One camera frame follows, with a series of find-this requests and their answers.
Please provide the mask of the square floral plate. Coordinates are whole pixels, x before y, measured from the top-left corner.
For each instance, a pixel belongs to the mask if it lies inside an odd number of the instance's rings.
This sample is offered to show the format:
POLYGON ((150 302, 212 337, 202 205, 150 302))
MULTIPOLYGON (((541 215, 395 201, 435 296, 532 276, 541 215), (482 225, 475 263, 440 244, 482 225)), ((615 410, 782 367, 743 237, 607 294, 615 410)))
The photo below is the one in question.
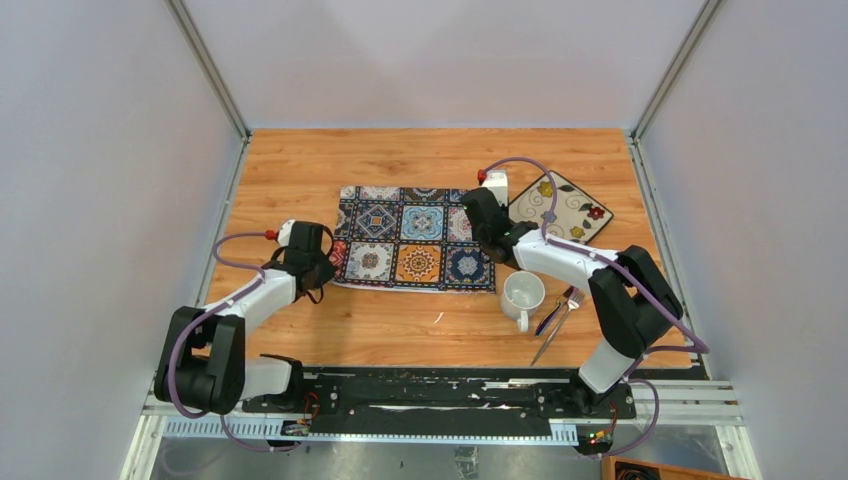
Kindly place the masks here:
POLYGON ((588 245, 614 219, 614 213, 579 186, 550 172, 529 184, 508 205, 514 222, 547 220, 547 232, 562 239, 588 245))

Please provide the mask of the colourful patterned placemat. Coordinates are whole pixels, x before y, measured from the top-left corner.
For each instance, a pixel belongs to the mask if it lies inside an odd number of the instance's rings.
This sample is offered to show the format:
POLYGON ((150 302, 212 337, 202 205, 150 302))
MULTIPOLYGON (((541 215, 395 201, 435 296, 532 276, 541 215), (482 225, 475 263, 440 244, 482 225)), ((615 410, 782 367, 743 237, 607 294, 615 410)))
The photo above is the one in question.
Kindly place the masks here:
POLYGON ((472 238, 465 189, 344 186, 331 261, 347 288, 493 293, 495 266, 472 238))

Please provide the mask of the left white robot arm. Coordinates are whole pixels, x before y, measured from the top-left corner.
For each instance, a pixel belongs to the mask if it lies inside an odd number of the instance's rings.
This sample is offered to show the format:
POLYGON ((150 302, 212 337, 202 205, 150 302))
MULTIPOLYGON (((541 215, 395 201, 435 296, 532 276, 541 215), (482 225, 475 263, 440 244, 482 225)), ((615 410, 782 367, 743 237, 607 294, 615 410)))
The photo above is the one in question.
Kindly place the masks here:
POLYGON ((262 265, 224 259, 222 240, 212 250, 217 263, 252 272, 250 281, 216 302, 183 306, 172 314, 153 392, 187 418, 226 415, 255 397, 267 396, 283 413, 305 403, 302 362, 276 354, 250 360, 246 339, 300 299, 323 300, 324 287, 337 271, 331 261, 334 238, 325 225, 297 220, 261 236, 277 246, 262 265))

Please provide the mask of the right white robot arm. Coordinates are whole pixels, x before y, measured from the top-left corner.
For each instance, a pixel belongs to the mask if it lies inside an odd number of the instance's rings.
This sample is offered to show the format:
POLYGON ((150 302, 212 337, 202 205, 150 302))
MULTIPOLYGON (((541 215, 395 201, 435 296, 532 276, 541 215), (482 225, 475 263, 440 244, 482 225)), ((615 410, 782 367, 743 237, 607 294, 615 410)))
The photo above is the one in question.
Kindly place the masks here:
POLYGON ((578 369, 571 403, 596 417, 634 362, 672 326, 683 308, 651 255, 632 245, 602 250, 543 234, 534 222, 514 222, 487 188, 465 193, 460 203, 472 237, 495 262, 560 280, 591 297, 602 339, 578 369))

